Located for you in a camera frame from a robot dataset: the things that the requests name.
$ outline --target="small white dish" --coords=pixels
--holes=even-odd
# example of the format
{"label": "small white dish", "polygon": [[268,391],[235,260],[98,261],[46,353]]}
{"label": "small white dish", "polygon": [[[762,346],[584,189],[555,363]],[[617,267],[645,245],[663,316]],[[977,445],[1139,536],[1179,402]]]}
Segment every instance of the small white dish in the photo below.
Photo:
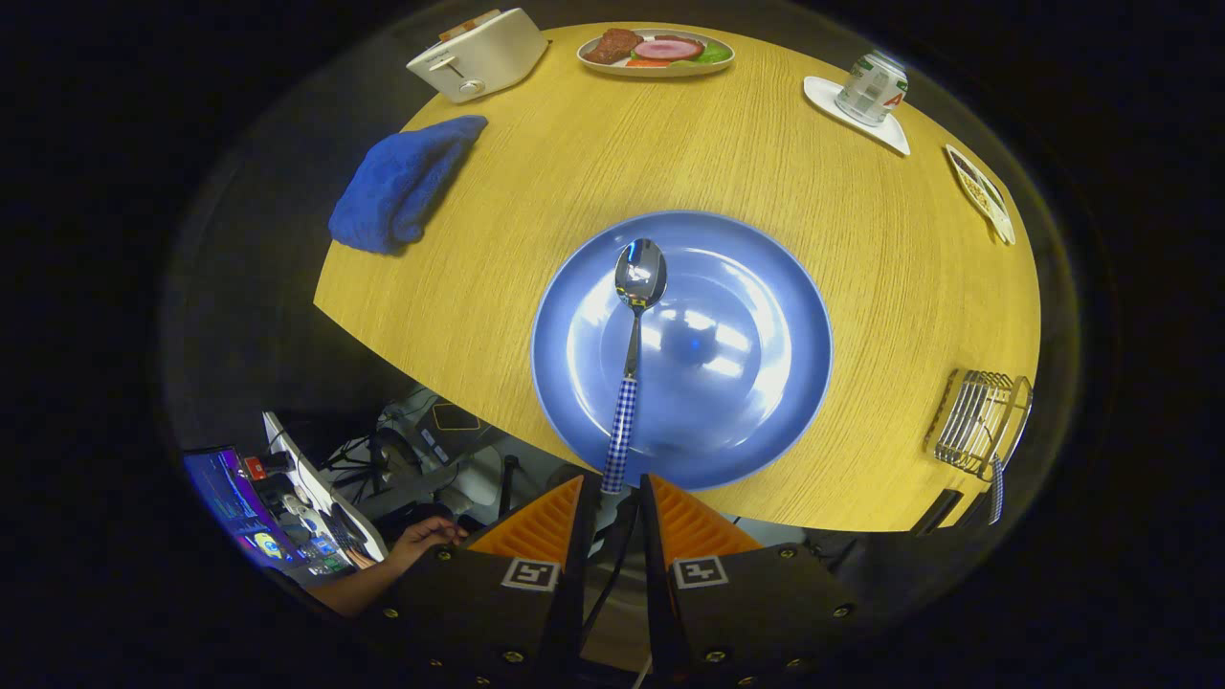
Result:
{"label": "small white dish", "polygon": [[1012,218],[1008,217],[1008,208],[1003,205],[1003,195],[1000,194],[995,183],[987,179],[987,175],[982,174],[982,170],[971,163],[965,154],[953,148],[952,143],[946,143],[944,151],[953,161],[953,172],[957,180],[962,183],[965,197],[984,217],[991,221],[996,234],[1005,244],[1016,244],[1017,233],[1012,229]]}
{"label": "small white dish", "polygon": [[903,156],[910,154],[910,143],[907,141],[907,132],[902,131],[902,123],[898,121],[898,118],[894,118],[891,113],[884,116],[884,121],[880,126],[867,126],[842,112],[842,108],[834,102],[840,92],[840,83],[834,83],[818,76],[804,77],[804,94],[809,97],[809,101],[812,101],[813,105],[829,113],[834,119],[842,120],[867,134],[872,139],[883,141],[898,153]]}
{"label": "small white dish", "polygon": [[674,77],[674,76],[695,76],[699,74],[717,72],[719,70],[728,69],[731,65],[731,63],[734,63],[736,59],[736,51],[731,48],[731,45],[728,45],[722,40],[717,40],[714,38],[710,38],[709,36],[703,36],[701,33],[693,33],[691,31],[680,31],[675,28],[632,28],[630,31],[646,38],[647,40],[652,40],[657,36],[679,36],[681,38],[691,38],[706,45],[714,44],[718,48],[723,48],[724,50],[730,51],[731,56],[728,58],[726,60],[710,63],[709,65],[699,64],[699,65],[677,65],[668,67],[627,67],[625,66],[625,64],[630,61],[630,58],[624,58],[621,60],[617,60],[616,63],[612,63],[611,65],[601,65],[599,63],[593,63],[583,58],[583,55],[595,49],[595,47],[600,42],[601,36],[598,36],[588,40],[587,43],[579,45],[578,51],[575,53],[575,55],[578,58],[579,63],[598,72],[615,74],[620,76],[646,76],[654,78]]}

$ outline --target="blue plate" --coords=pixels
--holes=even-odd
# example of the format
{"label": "blue plate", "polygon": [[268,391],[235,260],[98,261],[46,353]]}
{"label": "blue plate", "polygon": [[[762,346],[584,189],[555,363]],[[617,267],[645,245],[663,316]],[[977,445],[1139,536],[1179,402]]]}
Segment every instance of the blue plate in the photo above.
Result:
{"label": "blue plate", "polygon": [[603,470],[633,314],[612,287],[621,249],[664,251],[668,289],[642,316],[626,483],[657,473],[715,488],[783,456],[816,418],[833,331],[816,283],[778,242],[724,216],[664,211],[583,244],[545,291],[532,378],[557,435]]}

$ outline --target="checkered spoon handle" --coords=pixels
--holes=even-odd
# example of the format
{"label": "checkered spoon handle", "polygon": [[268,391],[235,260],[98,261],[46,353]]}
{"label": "checkered spoon handle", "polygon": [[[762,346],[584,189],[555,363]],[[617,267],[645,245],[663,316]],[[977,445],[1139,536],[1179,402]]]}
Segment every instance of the checkered spoon handle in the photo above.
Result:
{"label": "checkered spoon handle", "polygon": [[600,492],[616,495],[625,485],[625,460],[630,456],[630,432],[633,429],[633,408],[638,403],[638,381],[621,379],[616,396],[616,414],[609,435],[609,455],[604,460],[604,481]]}

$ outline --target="white oval plate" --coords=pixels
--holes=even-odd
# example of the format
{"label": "white oval plate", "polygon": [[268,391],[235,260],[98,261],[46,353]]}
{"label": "white oval plate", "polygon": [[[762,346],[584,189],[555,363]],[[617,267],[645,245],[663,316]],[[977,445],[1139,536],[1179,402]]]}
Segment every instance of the white oval plate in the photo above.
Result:
{"label": "white oval plate", "polygon": [[625,66],[625,64],[630,61],[630,58],[624,58],[621,60],[617,60],[616,63],[612,63],[611,65],[601,65],[599,63],[593,63],[583,58],[583,55],[592,51],[599,44],[600,38],[603,38],[603,36],[598,36],[588,40],[587,43],[579,45],[578,51],[575,53],[575,55],[578,58],[579,63],[587,65],[588,67],[598,72],[615,74],[621,76],[647,76],[655,78],[670,77],[670,76],[693,76],[699,74],[717,72],[719,70],[726,69],[728,65],[730,65],[736,60],[736,51],[735,49],[731,48],[731,45],[728,45],[722,40],[715,40],[709,36],[702,36],[701,33],[693,33],[691,31],[680,31],[675,28],[632,28],[630,31],[646,38],[647,40],[652,40],[660,34],[669,34],[669,36],[680,36],[681,38],[692,38],[693,40],[699,40],[706,45],[713,43],[715,47],[724,48],[731,51],[731,56],[720,63],[710,63],[709,65],[681,65],[679,67],[627,67]]}

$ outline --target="white saucer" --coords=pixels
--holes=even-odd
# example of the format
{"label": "white saucer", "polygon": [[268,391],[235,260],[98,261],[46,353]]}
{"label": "white saucer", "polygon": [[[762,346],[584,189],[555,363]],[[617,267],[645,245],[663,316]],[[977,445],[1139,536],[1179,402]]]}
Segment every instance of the white saucer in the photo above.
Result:
{"label": "white saucer", "polygon": [[842,108],[834,102],[840,92],[840,83],[834,83],[818,76],[804,77],[804,94],[809,97],[809,101],[812,101],[813,105],[867,134],[872,139],[883,141],[898,153],[903,156],[910,154],[910,143],[907,142],[907,134],[902,131],[902,123],[898,121],[898,118],[894,118],[891,113],[884,116],[884,121],[880,126],[867,126],[842,112]]}

